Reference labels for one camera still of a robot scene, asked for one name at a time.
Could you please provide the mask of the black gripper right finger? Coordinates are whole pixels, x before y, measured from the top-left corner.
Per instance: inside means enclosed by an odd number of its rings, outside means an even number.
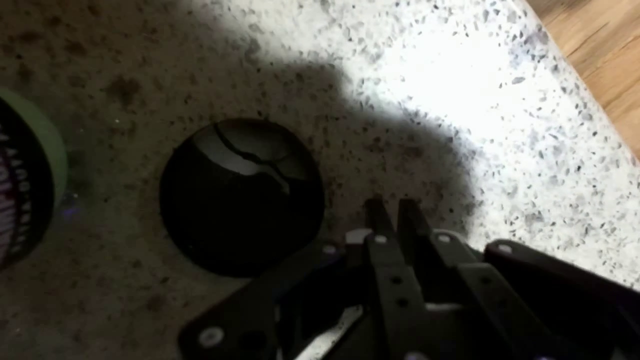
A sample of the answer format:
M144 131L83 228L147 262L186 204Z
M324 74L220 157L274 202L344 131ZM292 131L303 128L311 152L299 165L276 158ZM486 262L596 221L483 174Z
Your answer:
M402 243L413 243L416 239L427 239L431 226L423 218L416 201L402 198L398 208L398 239Z

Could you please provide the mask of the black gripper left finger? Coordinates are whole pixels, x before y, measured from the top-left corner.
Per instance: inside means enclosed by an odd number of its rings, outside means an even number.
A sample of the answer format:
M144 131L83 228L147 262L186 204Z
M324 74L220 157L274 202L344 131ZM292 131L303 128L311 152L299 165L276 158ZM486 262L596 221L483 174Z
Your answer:
M392 237L393 235L393 224L386 212L386 207L379 198L369 198L363 202L363 212L366 212L366 226L373 235L383 235Z

